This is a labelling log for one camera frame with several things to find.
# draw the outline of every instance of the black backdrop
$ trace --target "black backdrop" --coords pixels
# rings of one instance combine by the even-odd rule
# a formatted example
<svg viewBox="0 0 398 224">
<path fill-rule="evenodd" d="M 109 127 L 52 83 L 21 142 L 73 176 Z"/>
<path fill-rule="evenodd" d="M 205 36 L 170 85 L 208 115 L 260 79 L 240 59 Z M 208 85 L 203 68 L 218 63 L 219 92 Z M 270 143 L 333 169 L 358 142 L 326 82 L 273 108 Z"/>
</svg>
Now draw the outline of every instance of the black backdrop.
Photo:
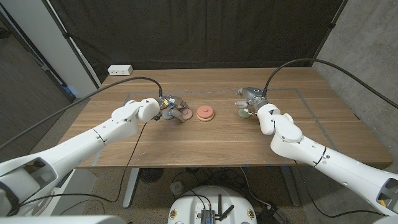
<svg viewBox="0 0 398 224">
<path fill-rule="evenodd" d="M 111 64 L 276 67 L 313 57 L 342 0 L 50 2 L 103 82 Z"/>
</svg>

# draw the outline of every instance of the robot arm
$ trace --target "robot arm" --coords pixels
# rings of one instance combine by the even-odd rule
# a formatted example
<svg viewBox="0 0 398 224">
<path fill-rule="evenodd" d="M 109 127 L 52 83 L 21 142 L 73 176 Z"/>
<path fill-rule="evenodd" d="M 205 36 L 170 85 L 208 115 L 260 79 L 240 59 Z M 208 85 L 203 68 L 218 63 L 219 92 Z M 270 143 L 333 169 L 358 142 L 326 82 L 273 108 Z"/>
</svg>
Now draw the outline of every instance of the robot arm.
<svg viewBox="0 0 398 224">
<path fill-rule="evenodd" d="M 148 122 L 159 110 L 155 99 L 129 101 L 107 121 L 58 146 L 1 163 L 0 217 L 27 213 L 40 200 L 19 208 L 20 203 L 48 195 L 68 172 L 90 156 L 112 142 L 136 134 L 137 119 Z"/>
<path fill-rule="evenodd" d="M 274 134 L 271 149 L 276 154 L 313 166 L 360 195 L 376 210 L 398 215 L 397 174 L 367 166 L 304 136 L 289 114 L 281 115 L 275 105 L 261 97 L 261 90 L 254 90 L 257 89 L 243 88 L 238 94 L 249 96 L 246 106 L 251 105 L 257 111 L 262 133 Z"/>
</svg>

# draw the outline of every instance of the cable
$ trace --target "cable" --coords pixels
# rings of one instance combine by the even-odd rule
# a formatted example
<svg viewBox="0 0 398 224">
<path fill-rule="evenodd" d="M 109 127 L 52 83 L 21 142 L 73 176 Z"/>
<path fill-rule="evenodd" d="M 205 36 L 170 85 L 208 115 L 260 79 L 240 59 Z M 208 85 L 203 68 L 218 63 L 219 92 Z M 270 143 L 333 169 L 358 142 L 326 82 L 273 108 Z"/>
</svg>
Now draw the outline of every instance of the cable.
<svg viewBox="0 0 398 224">
<path fill-rule="evenodd" d="M 104 198 L 104 197 L 101 197 L 101 196 L 98 196 L 98 195 L 93 195 L 93 194 L 79 194 L 79 193 L 76 193 L 76 194 L 55 194 L 55 195 L 47 195 L 47 196 L 39 197 L 39 198 L 30 200 L 30 201 L 28 201 L 28 202 L 22 202 L 22 203 L 19 205 L 19 208 L 21 208 L 21 207 L 24 206 L 24 205 L 27 205 L 28 203 L 32 203 L 32 202 L 35 202 L 35 201 L 38 201 L 38 200 L 42 200 L 42 199 L 45 199 L 45 198 L 49 198 L 49 197 L 59 197 L 59 196 L 90 196 L 90 197 L 100 198 L 100 199 L 105 200 L 105 201 L 107 201 L 107 202 L 109 202 L 109 203 L 117 202 L 118 199 L 119 199 L 119 196 L 120 196 L 120 192 L 121 192 L 121 190 L 122 190 L 122 183 L 123 183 L 124 175 L 126 174 L 127 168 L 128 168 L 128 166 L 129 166 L 129 164 L 130 164 L 130 161 L 131 161 L 131 159 L 132 159 L 132 156 L 134 155 L 134 152 L 136 151 L 136 148 L 137 148 L 137 146 L 138 146 L 138 142 L 139 142 L 139 140 L 140 140 L 140 138 L 141 138 L 141 136 L 142 136 L 142 132 L 144 131 L 144 128 L 145 128 L 146 125 L 147 125 L 147 123 L 145 123 L 144 126 L 142 127 L 142 130 L 141 130 L 141 133 L 140 133 L 139 136 L 138 136 L 138 140 L 137 140 L 137 142 L 136 142 L 136 145 L 134 146 L 134 149 L 132 150 L 130 159 L 129 159 L 129 161 L 127 162 L 126 167 L 124 168 L 123 175 L 122 175 L 122 178 L 121 178 L 121 181 L 120 181 L 118 196 L 116 197 L 115 200 L 109 200 L 109 199 L 106 199 L 106 198 Z M 9 214 L 8 214 L 8 216 L 15 215 L 16 212 L 17 212 L 17 210 L 10 211 Z"/>
<path fill-rule="evenodd" d="M 313 200 L 313 198 L 312 198 L 312 196 L 311 196 L 311 194 L 310 194 L 310 191 L 308 190 L 307 184 L 305 183 L 303 174 L 301 173 L 301 169 L 300 169 L 299 165 L 297 164 L 297 161 L 294 160 L 294 162 L 296 163 L 296 166 L 297 166 L 297 168 L 298 168 L 298 171 L 300 172 L 300 176 L 301 176 L 301 179 L 303 179 L 303 183 L 304 183 L 305 190 L 307 191 L 308 196 L 310 196 L 310 199 L 311 199 L 311 201 L 312 201 L 312 203 L 313 203 L 313 206 L 315 206 L 315 208 L 316 208 L 322 215 L 324 215 L 324 216 L 326 216 L 326 217 L 329 217 L 329 218 L 337 218 L 337 217 L 340 217 L 340 216 L 343 216 L 343 215 L 347 215 L 347 214 L 351 214 L 351 213 L 366 212 L 366 213 L 373 213 L 373 214 L 376 214 L 376 215 L 388 216 L 388 215 L 383 214 L 383 213 L 380 213 L 380 212 L 374 212 L 374 211 L 369 211 L 369 210 L 354 210 L 354 211 L 349 211 L 349 212 L 343 212 L 343 213 L 340 213 L 340 214 L 337 214 L 337 215 L 328 215 L 328 214 L 325 214 L 325 213 L 324 213 L 323 211 L 321 211 L 321 210 L 318 208 L 318 206 L 315 204 L 315 202 L 314 202 L 314 200 Z"/>
<path fill-rule="evenodd" d="M 264 205 L 267 205 L 267 208 L 268 208 L 268 209 L 271 209 L 272 206 L 271 206 L 270 204 L 268 204 L 267 202 L 263 202 L 262 200 L 256 198 L 256 197 L 251 193 L 250 186 L 249 186 L 249 181 L 248 181 L 248 177 L 246 177 L 246 174 L 244 173 L 243 168 L 242 168 L 242 167 L 240 167 L 240 168 L 241 168 L 241 170 L 242 170 L 242 172 L 243 172 L 244 178 L 246 179 L 246 183 L 247 183 L 247 185 L 248 185 L 248 189 L 249 189 L 250 195 L 251 195 L 255 200 L 257 200 L 258 202 L 261 202 L 261 203 L 263 203 Z"/>
<path fill-rule="evenodd" d="M 196 194 L 193 190 L 191 190 L 191 192 L 192 192 L 194 195 L 198 196 L 198 197 L 204 197 L 205 199 L 207 199 L 207 201 L 209 202 L 209 210 L 211 211 L 211 202 L 210 202 L 210 200 L 209 200 L 207 197 L 202 196 L 202 195 L 198 195 L 198 194 Z"/>
<path fill-rule="evenodd" d="M 203 204 L 203 209 L 204 210 L 206 210 L 206 206 L 205 206 L 205 203 L 203 202 L 203 200 L 199 197 L 200 195 L 183 195 L 183 196 L 181 196 L 181 197 L 179 197 L 179 198 L 182 198 L 182 197 L 188 197 L 188 196 L 194 196 L 194 197 L 198 197 L 199 198 L 199 200 L 202 202 L 202 204 Z"/>
<path fill-rule="evenodd" d="M 118 84 L 120 84 L 120 83 L 128 82 L 128 81 L 130 81 L 130 80 L 137 80 L 137 79 L 149 80 L 149 81 L 154 82 L 154 83 L 159 87 L 159 96 L 162 96 L 162 95 L 163 95 L 162 87 L 160 86 L 160 84 L 159 84 L 157 81 L 155 81 L 155 80 L 153 80 L 153 79 L 151 79 L 151 78 L 147 78 L 147 77 L 131 77 L 131 78 L 127 78 L 127 79 L 125 79 L 125 80 L 120 80 L 120 81 L 118 81 L 118 82 L 114 82 L 114 83 L 112 83 L 112 84 L 109 84 L 109 85 L 106 86 L 106 87 L 100 88 L 100 89 L 98 89 L 98 90 L 96 90 L 96 91 L 90 93 L 89 95 L 83 97 L 82 99 L 80 99 L 80 100 L 78 100 L 78 101 L 76 101 L 76 102 L 74 102 L 74 103 L 72 103 L 72 104 L 70 104 L 70 105 L 68 105 L 68 106 L 66 106 L 66 107 L 64 107 L 64 108 L 62 108 L 62 109 L 60 109 L 59 111 L 55 112 L 54 114 L 51 114 L 50 116 L 44 118 L 43 120 L 39 121 L 38 123 L 36 123 L 36 124 L 32 125 L 31 127 L 25 129 L 25 131 L 19 133 L 18 135 L 14 136 L 12 139 L 10 139 L 10 140 L 8 140 L 7 142 L 5 142 L 4 144 L 2 144 L 2 145 L 0 146 L 0 150 L 1 150 L 2 148 L 4 148 L 4 147 L 8 146 L 10 143 L 12 143 L 13 141 L 15 141 L 16 139 L 19 139 L 19 138 L 20 138 L 21 136 L 23 136 L 24 134 L 26 134 L 26 133 L 28 133 L 29 131 L 33 130 L 33 129 L 36 128 L 37 126 L 41 125 L 42 123 L 48 121 L 49 119 L 53 118 L 54 116 L 56 116 L 56 115 L 58 115 L 58 114 L 60 114 L 60 113 L 62 113 L 62 112 L 64 112 L 64 111 L 66 111 L 67 109 L 71 108 L 72 106 L 75 106 L 75 105 L 77 105 L 78 103 L 81 103 L 82 101 L 87 100 L 88 98 L 94 96 L 95 94 L 100 93 L 100 92 L 106 90 L 107 88 L 111 88 L 112 86 L 118 85 Z"/>
<path fill-rule="evenodd" d="M 385 102 L 389 103 L 391 106 L 395 107 L 398 109 L 398 105 L 391 101 L 390 99 L 388 99 L 387 97 L 383 96 L 381 93 L 379 93 L 378 91 L 376 91 L 375 89 L 371 88 L 370 86 L 368 86 L 365 82 L 362 82 L 360 79 L 358 79 L 357 77 L 355 77 L 353 74 L 351 74 L 349 71 L 324 60 L 320 60 L 320 59 L 316 59 L 316 58 L 301 58 L 301 59 L 296 59 L 296 60 L 291 60 L 283 65 L 281 65 L 279 68 L 277 68 L 274 72 L 272 72 L 271 76 L 268 78 L 268 81 L 266 83 L 266 87 L 264 87 L 264 91 L 262 92 L 262 97 L 266 98 L 267 97 L 267 89 L 268 89 L 268 85 L 269 82 L 271 81 L 272 77 L 274 77 L 274 75 L 283 67 L 286 67 L 292 63 L 295 62 L 319 62 L 319 63 L 323 63 L 325 65 L 329 65 L 341 72 L 343 72 L 344 74 L 348 75 L 349 77 L 351 77 L 353 80 L 357 81 L 359 84 L 361 84 L 363 87 L 367 88 L 369 91 L 371 91 L 372 93 L 374 93 L 376 96 L 380 97 L 382 100 L 384 100 Z"/>
<path fill-rule="evenodd" d="M 63 212 L 61 212 L 60 215 L 64 214 L 67 210 L 69 210 L 69 209 L 71 209 L 71 208 L 73 208 L 73 207 L 75 207 L 75 206 L 77 206 L 77 205 L 79 205 L 79 204 L 81 204 L 81 203 L 83 203 L 83 202 L 88 202 L 88 201 L 96 201 L 96 202 L 101 203 L 101 205 L 102 205 L 102 211 L 103 211 L 102 214 L 105 215 L 104 203 L 102 203 L 102 201 L 97 200 L 97 199 L 88 199 L 88 200 L 81 201 L 81 202 L 77 203 L 76 205 L 72 205 L 71 207 L 67 208 L 66 210 L 64 210 Z"/>
</svg>

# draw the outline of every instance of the table top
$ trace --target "table top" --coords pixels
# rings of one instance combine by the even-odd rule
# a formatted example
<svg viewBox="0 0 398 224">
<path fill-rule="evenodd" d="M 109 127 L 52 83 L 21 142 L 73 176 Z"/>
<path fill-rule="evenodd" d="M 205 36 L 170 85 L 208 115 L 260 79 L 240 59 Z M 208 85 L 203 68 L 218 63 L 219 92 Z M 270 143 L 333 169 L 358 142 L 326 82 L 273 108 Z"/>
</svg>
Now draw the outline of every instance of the table top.
<svg viewBox="0 0 398 224">
<path fill-rule="evenodd" d="M 191 70 L 135 70 L 128 77 L 109 76 L 102 86 L 129 78 L 157 80 L 164 95 L 185 100 L 194 115 L 179 119 L 149 121 L 130 167 L 288 166 L 294 164 L 275 154 L 273 136 L 261 133 L 257 116 L 242 119 L 236 90 L 264 88 L 274 68 L 220 68 Z M 66 141 L 111 117 L 128 100 L 158 97 L 158 87 L 146 80 L 133 80 L 93 96 L 66 132 Z M 393 157 L 372 132 L 346 106 L 312 68 L 283 68 L 271 81 L 270 103 L 290 114 L 303 134 L 327 147 L 371 165 L 388 165 Z M 196 109 L 209 105 L 215 117 L 199 121 Z M 79 167 L 122 167 L 130 158 L 139 133 L 112 143 Z"/>
</svg>

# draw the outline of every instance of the white power outlet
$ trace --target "white power outlet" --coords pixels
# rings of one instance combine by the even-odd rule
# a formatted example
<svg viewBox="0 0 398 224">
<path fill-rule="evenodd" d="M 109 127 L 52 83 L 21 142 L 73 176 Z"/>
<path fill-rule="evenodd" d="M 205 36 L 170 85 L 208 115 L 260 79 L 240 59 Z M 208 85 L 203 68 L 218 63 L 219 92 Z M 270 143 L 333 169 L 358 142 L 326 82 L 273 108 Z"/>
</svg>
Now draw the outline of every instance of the white power outlet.
<svg viewBox="0 0 398 224">
<path fill-rule="evenodd" d="M 110 75 L 130 75 L 132 73 L 131 65 L 111 65 L 108 68 Z"/>
</svg>

